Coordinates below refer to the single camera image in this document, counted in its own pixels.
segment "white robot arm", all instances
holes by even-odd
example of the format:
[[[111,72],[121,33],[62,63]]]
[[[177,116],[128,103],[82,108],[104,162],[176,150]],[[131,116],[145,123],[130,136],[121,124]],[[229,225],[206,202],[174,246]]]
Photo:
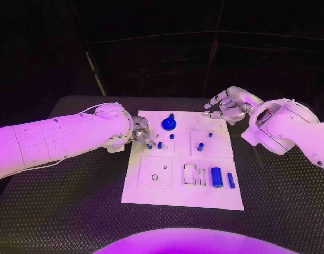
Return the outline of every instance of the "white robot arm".
[[[75,115],[0,128],[0,178],[98,147],[119,152],[132,140],[154,146],[147,120],[131,117],[117,103],[96,106],[93,114],[83,113],[91,107]]]
[[[241,137],[283,155],[297,145],[309,161],[324,168],[324,123],[310,110],[288,99],[262,102],[238,87],[229,87],[206,103],[205,109],[219,103],[221,111],[202,112],[203,117],[225,119],[232,125],[245,114],[248,128]]]

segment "robotic hand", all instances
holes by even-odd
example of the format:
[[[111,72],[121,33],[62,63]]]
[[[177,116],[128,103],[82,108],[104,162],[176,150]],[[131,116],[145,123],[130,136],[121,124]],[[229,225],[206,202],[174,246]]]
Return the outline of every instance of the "robotic hand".
[[[93,114],[83,113],[93,107]],[[0,128],[0,178],[98,147],[119,152],[131,141],[156,145],[143,117],[131,117],[117,103],[93,107],[75,115]]]
[[[310,163],[324,168],[324,123],[297,102],[278,99],[262,102],[238,87],[229,87],[206,103],[205,109],[219,103],[221,111],[202,112],[203,117],[223,119],[232,125],[245,114],[248,128],[241,137],[283,155],[297,145]]]

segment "black background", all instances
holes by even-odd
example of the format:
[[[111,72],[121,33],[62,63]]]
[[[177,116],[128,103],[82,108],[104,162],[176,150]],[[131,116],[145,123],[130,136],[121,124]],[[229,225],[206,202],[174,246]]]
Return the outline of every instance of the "black background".
[[[324,121],[324,1],[0,1],[0,126],[66,95],[294,98]],[[0,193],[8,178],[0,181]]]

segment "dark table surface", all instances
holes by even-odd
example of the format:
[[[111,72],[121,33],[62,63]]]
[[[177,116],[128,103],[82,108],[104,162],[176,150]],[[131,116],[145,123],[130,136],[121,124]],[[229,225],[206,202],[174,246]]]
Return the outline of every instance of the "dark table surface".
[[[67,96],[50,116],[118,102],[137,110],[202,111],[206,99]],[[324,253],[324,170],[294,147],[283,156],[239,137],[247,119],[228,126],[244,211],[124,204],[130,144],[99,148],[53,167],[13,176],[0,197],[0,253],[92,253],[145,230],[216,229],[299,253]]]

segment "textured mat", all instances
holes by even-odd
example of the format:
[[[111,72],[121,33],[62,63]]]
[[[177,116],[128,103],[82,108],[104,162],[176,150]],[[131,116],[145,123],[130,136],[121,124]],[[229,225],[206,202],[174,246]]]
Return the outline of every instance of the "textured mat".
[[[69,96],[50,117],[104,102],[137,110],[199,111],[205,99]],[[0,253],[92,253],[145,230],[193,227],[261,239],[299,253],[324,253],[324,170],[294,147],[271,154],[228,126],[244,211],[122,204],[130,144],[66,159],[13,176],[0,197]]]

